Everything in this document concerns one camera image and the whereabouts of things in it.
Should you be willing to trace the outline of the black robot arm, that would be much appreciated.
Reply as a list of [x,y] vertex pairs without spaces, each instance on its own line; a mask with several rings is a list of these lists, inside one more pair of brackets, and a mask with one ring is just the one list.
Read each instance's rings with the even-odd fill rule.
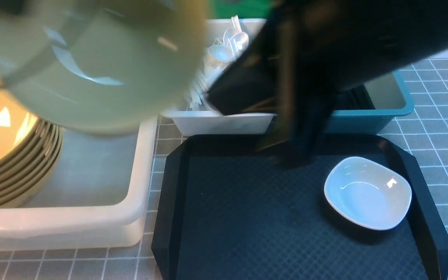
[[338,95],[448,49],[448,0],[276,0],[208,89],[222,115],[277,114],[260,140],[286,168],[310,161]]

